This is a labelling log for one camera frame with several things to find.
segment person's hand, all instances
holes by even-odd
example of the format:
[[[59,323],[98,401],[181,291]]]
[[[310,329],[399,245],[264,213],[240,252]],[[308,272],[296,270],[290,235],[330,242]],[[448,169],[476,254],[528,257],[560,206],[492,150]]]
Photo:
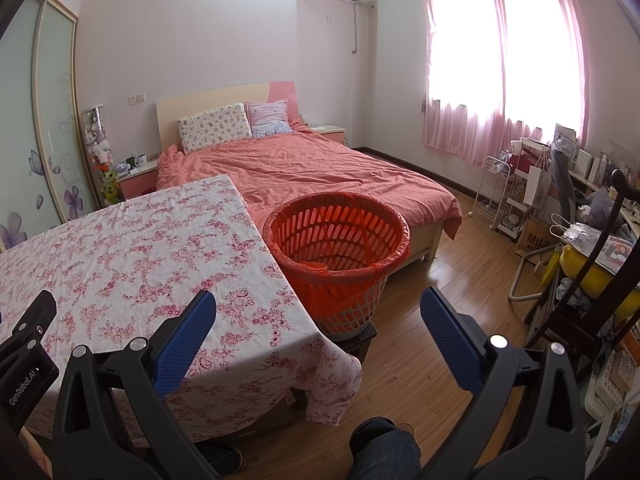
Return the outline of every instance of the person's hand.
[[[29,433],[27,428],[22,427],[20,430],[20,436],[24,439],[27,445],[27,453],[29,453],[29,456],[33,458],[34,462],[38,464],[47,475],[49,475],[49,478],[53,478],[51,460],[49,460],[49,457],[44,454],[40,444],[36,442],[33,435]]]

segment stool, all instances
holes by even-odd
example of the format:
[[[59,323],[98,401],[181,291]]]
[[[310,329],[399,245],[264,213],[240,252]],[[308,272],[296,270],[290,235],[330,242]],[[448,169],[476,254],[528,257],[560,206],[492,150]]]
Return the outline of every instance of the stool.
[[[378,330],[375,326],[373,326],[373,323],[369,321],[367,327],[356,337],[352,337],[351,339],[347,339],[345,341],[337,341],[334,344],[347,352],[347,354],[357,357],[358,361],[360,361],[360,364],[362,364],[365,357],[367,356],[367,352],[369,351],[371,340],[377,335]],[[293,393],[293,396],[296,399],[296,407],[300,410],[306,409],[305,391],[299,390],[297,388],[292,388],[291,393]]]

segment curtain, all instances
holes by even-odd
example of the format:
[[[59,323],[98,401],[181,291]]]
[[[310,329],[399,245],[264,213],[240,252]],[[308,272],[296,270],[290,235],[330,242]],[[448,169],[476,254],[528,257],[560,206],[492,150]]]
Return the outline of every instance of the curtain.
[[[509,141],[553,138],[588,119],[576,0],[425,0],[422,141],[481,165]]]

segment laundry basket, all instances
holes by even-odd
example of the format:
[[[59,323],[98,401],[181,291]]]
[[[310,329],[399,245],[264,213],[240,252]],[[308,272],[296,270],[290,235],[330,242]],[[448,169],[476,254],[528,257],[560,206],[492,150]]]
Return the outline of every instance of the laundry basket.
[[[349,192],[287,202],[269,215],[262,238],[309,315],[333,341],[364,330],[386,278],[410,250],[401,214]]]

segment sliding door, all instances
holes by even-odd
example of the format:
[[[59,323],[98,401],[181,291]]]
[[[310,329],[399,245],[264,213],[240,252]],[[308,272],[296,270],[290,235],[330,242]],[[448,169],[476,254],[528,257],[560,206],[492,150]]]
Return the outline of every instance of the sliding door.
[[[25,0],[0,40],[0,240],[11,247],[60,225],[33,121],[38,0]]]
[[[73,88],[73,41],[76,24],[44,2],[38,24],[34,72],[34,109],[52,193],[65,219],[97,209],[78,137]]]

